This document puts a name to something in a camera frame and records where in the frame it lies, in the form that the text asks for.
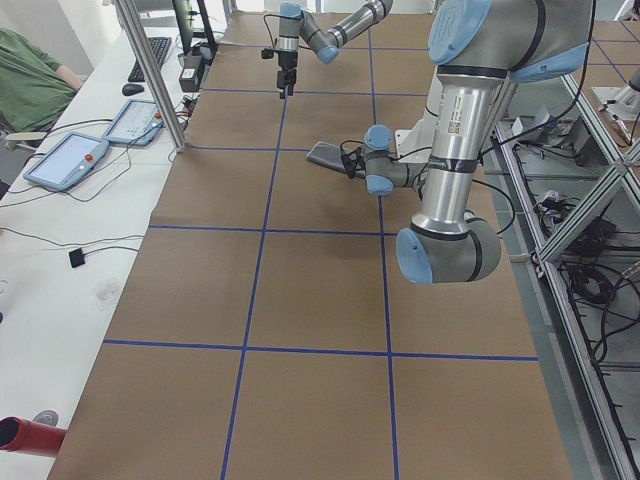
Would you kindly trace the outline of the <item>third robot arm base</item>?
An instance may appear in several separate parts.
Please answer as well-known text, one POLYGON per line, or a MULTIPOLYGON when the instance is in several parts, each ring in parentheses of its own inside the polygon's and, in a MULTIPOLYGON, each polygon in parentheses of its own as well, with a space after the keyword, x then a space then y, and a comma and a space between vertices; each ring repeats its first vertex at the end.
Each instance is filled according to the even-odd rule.
POLYGON ((639 115, 639 70, 622 87, 593 87, 600 110, 614 120, 634 121, 639 115))

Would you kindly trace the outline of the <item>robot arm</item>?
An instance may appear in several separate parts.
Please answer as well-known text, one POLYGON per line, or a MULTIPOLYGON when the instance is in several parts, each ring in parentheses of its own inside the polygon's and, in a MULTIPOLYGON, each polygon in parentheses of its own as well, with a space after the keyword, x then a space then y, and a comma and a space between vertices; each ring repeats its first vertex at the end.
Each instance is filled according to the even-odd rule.
POLYGON ((275 43, 261 53, 263 59, 276 55, 279 71, 276 87, 281 99, 292 96, 297 81, 300 42, 323 63, 329 64, 339 50, 373 25, 380 23, 391 12, 392 0, 367 1, 357 11, 334 26, 323 30, 313 15, 291 2, 280 4, 279 30, 275 43))
POLYGON ((571 73, 589 46, 587 1, 447 1, 432 24, 428 47, 442 93, 429 158, 393 159, 391 133, 374 125, 358 160, 368 191, 397 186, 421 192, 421 207, 396 237, 396 258, 414 284, 471 282, 500 261, 497 233, 466 212, 489 126, 491 98, 504 80, 536 82, 571 73))

